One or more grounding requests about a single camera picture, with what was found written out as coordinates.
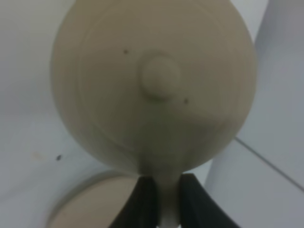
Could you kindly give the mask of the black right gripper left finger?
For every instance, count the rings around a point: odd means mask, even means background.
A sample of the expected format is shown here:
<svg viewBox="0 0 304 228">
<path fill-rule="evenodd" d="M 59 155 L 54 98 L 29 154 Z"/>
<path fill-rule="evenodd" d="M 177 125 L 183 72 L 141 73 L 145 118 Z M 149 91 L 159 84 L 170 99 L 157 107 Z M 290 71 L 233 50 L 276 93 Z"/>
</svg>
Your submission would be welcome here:
<svg viewBox="0 0 304 228">
<path fill-rule="evenodd" d="M 138 179 L 111 228 L 155 228 L 158 225 L 158 193 L 151 176 Z"/>
</svg>

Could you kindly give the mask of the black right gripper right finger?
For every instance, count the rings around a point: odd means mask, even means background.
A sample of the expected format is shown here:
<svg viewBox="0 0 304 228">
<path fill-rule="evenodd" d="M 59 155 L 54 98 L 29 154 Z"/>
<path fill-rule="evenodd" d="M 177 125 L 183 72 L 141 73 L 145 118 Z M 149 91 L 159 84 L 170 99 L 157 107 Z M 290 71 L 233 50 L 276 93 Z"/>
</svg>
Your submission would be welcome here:
<svg viewBox="0 0 304 228">
<path fill-rule="evenodd" d="M 182 228 L 239 228 L 210 197 L 194 174 L 183 174 L 179 182 Z"/>
</svg>

